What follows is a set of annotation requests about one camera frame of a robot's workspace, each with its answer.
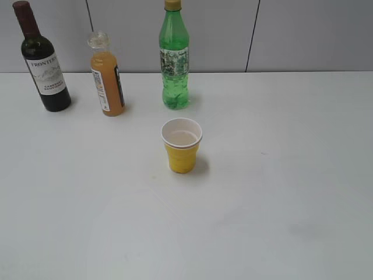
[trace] bottle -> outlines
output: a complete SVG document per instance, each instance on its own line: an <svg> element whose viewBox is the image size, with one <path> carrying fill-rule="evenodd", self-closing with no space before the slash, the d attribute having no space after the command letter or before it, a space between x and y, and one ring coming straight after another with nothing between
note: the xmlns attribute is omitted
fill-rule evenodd
<svg viewBox="0 0 373 280"><path fill-rule="evenodd" d="M181 18L181 0L165 0L166 16L159 34L163 103L171 109L189 103L189 34Z"/></svg>
<svg viewBox="0 0 373 280"><path fill-rule="evenodd" d="M24 35L21 52L36 88L48 111L61 111L71 104L71 98L59 66L54 47L40 35L33 11L27 1L13 3Z"/></svg>
<svg viewBox="0 0 373 280"><path fill-rule="evenodd" d="M102 31L93 32L88 45L94 50L91 69L103 113L110 117L120 115L124 111L124 99L117 59L109 51L109 38Z"/></svg>

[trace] clear bottle cap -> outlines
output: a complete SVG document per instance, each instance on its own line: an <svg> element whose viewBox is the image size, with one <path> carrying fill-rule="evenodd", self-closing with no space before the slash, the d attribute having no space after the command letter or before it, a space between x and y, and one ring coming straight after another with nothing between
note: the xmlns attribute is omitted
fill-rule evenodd
<svg viewBox="0 0 373 280"><path fill-rule="evenodd" d="M102 31L96 31L89 34L87 42L88 45L94 50L107 48L110 45L109 37L105 32Z"/></svg>

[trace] juice bottle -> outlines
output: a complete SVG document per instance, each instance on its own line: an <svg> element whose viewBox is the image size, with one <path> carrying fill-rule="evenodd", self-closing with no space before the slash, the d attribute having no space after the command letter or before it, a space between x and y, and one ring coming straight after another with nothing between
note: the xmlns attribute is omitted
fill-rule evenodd
<svg viewBox="0 0 373 280"><path fill-rule="evenodd" d="M93 32L88 45L94 50L91 69L103 113L118 116L124 111L124 99L117 59L109 51L109 38L104 32Z"/></svg>

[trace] white cup rim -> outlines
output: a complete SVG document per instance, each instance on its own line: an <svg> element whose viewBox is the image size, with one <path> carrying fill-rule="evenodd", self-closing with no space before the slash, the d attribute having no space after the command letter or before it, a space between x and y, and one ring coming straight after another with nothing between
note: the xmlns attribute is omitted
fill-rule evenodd
<svg viewBox="0 0 373 280"><path fill-rule="evenodd" d="M170 123L172 121L175 121L175 120L188 120L188 121L191 121L192 123L196 124L198 126L199 130L200 130L200 136L198 137L198 139L195 142L193 142L191 144L188 144L188 145L175 145L175 144L172 144L169 141L167 141L165 139L165 137L163 136L163 128L165 127L165 125L167 125L168 123ZM172 119L166 121L162 125L162 128L161 128L161 137L162 137L163 142L166 145L168 145L168 146L170 146L172 148L176 148L176 149L188 149L188 148L192 148L192 147L196 146L202 140L202 134L203 134L202 128L200 127L199 123L196 122L195 120L192 120L191 118L172 118Z"/></svg>

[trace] wall seam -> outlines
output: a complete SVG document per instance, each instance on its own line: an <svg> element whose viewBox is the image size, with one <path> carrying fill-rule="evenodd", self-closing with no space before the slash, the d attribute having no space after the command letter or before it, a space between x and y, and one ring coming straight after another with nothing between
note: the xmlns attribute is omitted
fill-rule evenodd
<svg viewBox="0 0 373 280"><path fill-rule="evenodd" d="M93 32L93 24L92 24L92 18L91 18L91 11L89 10L88 0L86 0L86 6L87 6L88 17L89 17L89 23L91 25L91 30Z"/></svg>
<svg viewBox="0 0 373 280"><path fill-rule="evenodd" d="M255 15L255 21L254 21L254 26L252 28L252 33L251 33L251 41L250 41L250 46L249 46L249 51L248 51L248 55L247 55L247 61L246 61L246 69L245 69L245 72L247 72L247 68L249 66L249 60L250 60L250 54L251 54L251 48L252 48L252 42L253 42L253 39L254 39L254 34L255 34L255 28L256 28L256 22L258 20L258 14L259 14L259 7L261 5L261 0L258 0L258 7L256 9L256 15Z"/></svg>

